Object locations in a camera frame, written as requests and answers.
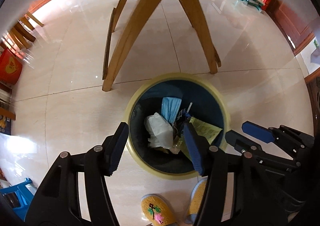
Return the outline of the yellow-green plastic wrapper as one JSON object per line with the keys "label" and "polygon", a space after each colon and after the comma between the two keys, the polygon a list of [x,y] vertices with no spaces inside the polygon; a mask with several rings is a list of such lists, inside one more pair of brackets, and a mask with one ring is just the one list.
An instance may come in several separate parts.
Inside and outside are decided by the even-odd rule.
{"label": "yellow-green plastic wrapper", "polygon": [[[196,119],[194,117],[191,117],[190,123],[195,128],[195,131],[197,132],[197,134],[199,136],[203,136],[204,138],[206,138],[206,140],[210,144],[214,141],[214,139],[222,131],[221,128],[214,126],[214,125],[211,125],[209,123],[205,123],[204,121],[201,121],[201,120]],[[181,135],[181,137],[178,137],[178,140],[175,140],[175,141],[176,141],[176,143],[174,145],[174,148],[179,151],[182,151],[183,154],[185,154],[189,159],[191,159],[191,157],[189,155],[188,148],[187,148],[185,140],[184,140],[184,136]]]}

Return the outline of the white paper tissue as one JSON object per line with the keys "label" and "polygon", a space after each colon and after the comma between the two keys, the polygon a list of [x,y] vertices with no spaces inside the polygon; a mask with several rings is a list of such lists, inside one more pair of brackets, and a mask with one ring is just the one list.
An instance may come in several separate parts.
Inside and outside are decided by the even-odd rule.
{"label": "white paper tissue", "polygon": [[146,118],[145,127],[150,135],[149,147],[170,149],[173,147],[173,128],[159,113]]}

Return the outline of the yellow round trash bin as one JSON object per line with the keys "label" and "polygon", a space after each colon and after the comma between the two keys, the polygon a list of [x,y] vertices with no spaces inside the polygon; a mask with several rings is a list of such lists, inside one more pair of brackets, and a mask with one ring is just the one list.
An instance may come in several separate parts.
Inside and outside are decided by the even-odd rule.
{"label": "yellow round trash bin", "polygon": [[183,135],[185,123],[191,117],[222,129],[211,143],[225,150],[225,134],[229,130],[230,117],[221,93],[208,81],[186,73],[169,73],[151,79],[139,88],[130,99],[124,120],[129,125],[127,149],[135,162],[145,171],[168,180],[184,180],[196,177],[191,159],[182,151],[172,153],[162,147],[149,147],[146,118],[155,112],[161,115],[162,99],[182,99],[173,128],[173,147]]}

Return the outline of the blue plastic stool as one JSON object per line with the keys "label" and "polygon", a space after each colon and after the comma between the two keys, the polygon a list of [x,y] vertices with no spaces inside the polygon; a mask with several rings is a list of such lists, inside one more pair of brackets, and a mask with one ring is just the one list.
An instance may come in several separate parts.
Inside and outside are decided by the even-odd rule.
{"label": "blue plastic stool", "polygon": [[30,178],[25,178],[22,183],[1,189],[1,197],[4,197],[4,200],[22,221],[25,220],[34,197],[34,194],[27,188],[27,185],[32,183]]}

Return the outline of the right yellow embroidered slipper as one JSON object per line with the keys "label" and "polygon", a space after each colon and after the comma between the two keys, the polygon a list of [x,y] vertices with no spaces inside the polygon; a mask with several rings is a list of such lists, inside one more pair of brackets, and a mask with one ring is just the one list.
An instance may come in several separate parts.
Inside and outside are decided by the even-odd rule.
{"label": "right yellow embroidered slipper", "polygon": [[197,213],[199,211],[204,191],[206,188],[207,178],[201,179],[193,188],[190,196],[190,203],[188,205],[185,220],[186,224],[193,224],[195,222]]}

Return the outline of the yellow embroidered slipper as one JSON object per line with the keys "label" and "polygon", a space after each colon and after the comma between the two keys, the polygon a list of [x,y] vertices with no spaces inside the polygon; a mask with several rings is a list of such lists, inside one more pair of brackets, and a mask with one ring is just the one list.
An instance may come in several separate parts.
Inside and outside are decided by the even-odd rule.
{"label": "yellow embroidered slipper", "polygon": [[141,200],[141,209],[152,225],[178,225],[176,215],[161,196],[155,194],[143,196]]}
{"label": "yellow embroidered slipper", "polygon": [[206,188],[207,178],[201,179],[193,188],[190,196],[190,203],[188,205],[185,220],[186,224],[193,224],[195,222],[197,213],[199,211],[204,191]]}

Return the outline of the blue face mask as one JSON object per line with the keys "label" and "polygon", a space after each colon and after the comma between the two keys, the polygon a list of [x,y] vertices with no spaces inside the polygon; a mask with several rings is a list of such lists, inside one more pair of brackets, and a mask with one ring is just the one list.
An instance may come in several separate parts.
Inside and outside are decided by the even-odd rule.
{"label": "blue face mask", "polygon": [[170,124],[176,120],[182,99],[175,97],[164,97],[162,99],[161,115]]}

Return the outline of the left yellow embroidered slipper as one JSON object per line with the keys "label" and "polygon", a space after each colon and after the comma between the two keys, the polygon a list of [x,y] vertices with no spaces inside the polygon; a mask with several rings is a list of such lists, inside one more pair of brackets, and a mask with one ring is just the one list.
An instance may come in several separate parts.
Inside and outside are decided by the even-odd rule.
{"label": "left yellow embroidered slipper", "polygon": [[161,196],[155,194],[143,196],[141,200],[141,209],[152,225],[178,225],[176,215]]}

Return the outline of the brown wooden door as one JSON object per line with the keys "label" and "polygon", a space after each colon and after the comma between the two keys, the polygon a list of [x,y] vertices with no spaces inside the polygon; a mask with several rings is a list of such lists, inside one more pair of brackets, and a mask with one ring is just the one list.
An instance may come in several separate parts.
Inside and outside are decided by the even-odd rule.
{"label": "brown wooden door", "polygon": [[294,55],[315,38],[311,28],[284,2],[270,0],[266,12],[285,36]]}

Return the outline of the red bucket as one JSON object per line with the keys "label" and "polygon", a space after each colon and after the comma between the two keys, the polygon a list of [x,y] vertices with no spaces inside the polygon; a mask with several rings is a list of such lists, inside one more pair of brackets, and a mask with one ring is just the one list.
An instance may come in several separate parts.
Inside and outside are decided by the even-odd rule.
{"label": "red bucket", "polygon": [[22,63],[8,49],[3,50],[0,58],[1,82],[15,85],[22,72]]}

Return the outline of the wooden table legs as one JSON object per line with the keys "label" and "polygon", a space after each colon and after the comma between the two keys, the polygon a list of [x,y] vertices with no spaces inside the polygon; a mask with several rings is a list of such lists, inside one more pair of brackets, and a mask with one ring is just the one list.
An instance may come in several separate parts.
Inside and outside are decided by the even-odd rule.
{"label": "wooden table legs", "polygon": [[[178,0],[191,26],[194,28],[206,57],[211,74],[221,67],[219,55],[213,45],[208,24],[199,0]],[[120,74],[132,81],[150,79],[168,72],[172,64],[174,44],[161,40],[169,35],[164,16],[152,18],[159,11],[161,0],[138,0],[122,34],[104,68],[102,90],[111,90]]]}

